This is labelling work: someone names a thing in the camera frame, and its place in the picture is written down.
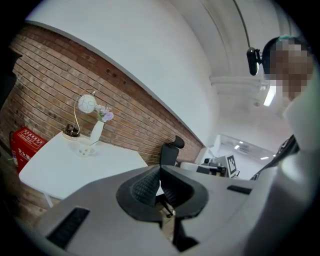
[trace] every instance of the desk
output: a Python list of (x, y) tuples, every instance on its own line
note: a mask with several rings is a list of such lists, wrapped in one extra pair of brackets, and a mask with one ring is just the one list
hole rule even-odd
[(53, 205), (49, 196), (65, 199), (90, 182), (147, 166), (137, 151), (101, 141), (96, 143), (94, 154), (79, 157), (75, 153), (76, 143), (65, 139), (60, 132), (19, 174), (24, 184), (44, 193), (50, 207)]

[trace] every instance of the white vase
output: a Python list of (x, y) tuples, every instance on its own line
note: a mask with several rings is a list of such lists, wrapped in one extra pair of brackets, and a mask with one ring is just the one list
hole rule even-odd
[(104, 129), (104, 122), (97, 121), (95, 126), (92, 129), (90, 136), (90, 144), (97, 142), (100, 139), (102, 130)]

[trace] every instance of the white cup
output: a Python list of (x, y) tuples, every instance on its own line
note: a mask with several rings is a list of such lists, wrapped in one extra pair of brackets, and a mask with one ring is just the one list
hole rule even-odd
[(75, 153), (82, 158), (86, 158), (89, 155), (95, 152), (93, 147), (94, 145), (90, 145), (90, 140), (84, 137), (79, 137), (76, 140), (76, 148)]

